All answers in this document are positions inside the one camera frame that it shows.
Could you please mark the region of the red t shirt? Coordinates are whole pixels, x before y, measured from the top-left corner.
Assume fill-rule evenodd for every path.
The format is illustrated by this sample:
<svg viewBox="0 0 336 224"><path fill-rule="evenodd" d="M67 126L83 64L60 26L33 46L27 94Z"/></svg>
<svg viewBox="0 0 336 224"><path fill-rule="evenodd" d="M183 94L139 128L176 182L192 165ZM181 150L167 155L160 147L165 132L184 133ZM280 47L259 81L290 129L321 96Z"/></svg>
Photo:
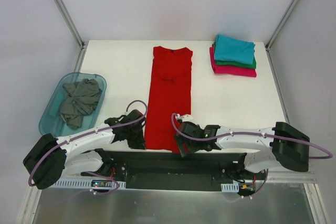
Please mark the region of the red t shirt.
<svg viewBox="0 0 336 224"><path fill-rule="evenodd" d="M148 113L144 132L150 150L178 153L173 113L191 114L192 56L188 48L153 48Z"/></svg>

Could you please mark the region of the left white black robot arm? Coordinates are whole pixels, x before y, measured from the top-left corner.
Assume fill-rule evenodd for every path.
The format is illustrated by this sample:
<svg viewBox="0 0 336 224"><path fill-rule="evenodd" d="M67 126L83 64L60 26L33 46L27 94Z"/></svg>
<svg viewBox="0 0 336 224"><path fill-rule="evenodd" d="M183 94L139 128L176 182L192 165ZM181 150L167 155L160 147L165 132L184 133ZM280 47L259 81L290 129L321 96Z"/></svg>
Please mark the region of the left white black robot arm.
<svg viewBox="0 0 336 224"><path fill-rule="evenodd" d="M144 125L145 116L139 110L132 110L74 135L41 136L23 159L29 173L28 184L46 189L60 178L76 174L112 178L116 168L104 146L126 140L143 150Z"/></svg>

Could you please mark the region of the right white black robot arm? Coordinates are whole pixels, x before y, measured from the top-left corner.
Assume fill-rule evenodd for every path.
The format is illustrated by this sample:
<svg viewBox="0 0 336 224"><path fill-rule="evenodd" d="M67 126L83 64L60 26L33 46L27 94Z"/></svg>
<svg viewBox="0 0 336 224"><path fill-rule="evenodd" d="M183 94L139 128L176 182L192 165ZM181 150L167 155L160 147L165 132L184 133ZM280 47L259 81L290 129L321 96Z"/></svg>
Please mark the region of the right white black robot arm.
<svg viewBox="0 0 336 224"><path fill-rule="evenodd" d="M198 151L243 149L236 165L242 179L269 168L283 167L294 172L309 170L308 136L285 122L256 130L207 125L203 129L182 122L174 139L182 156Z"/></svg>

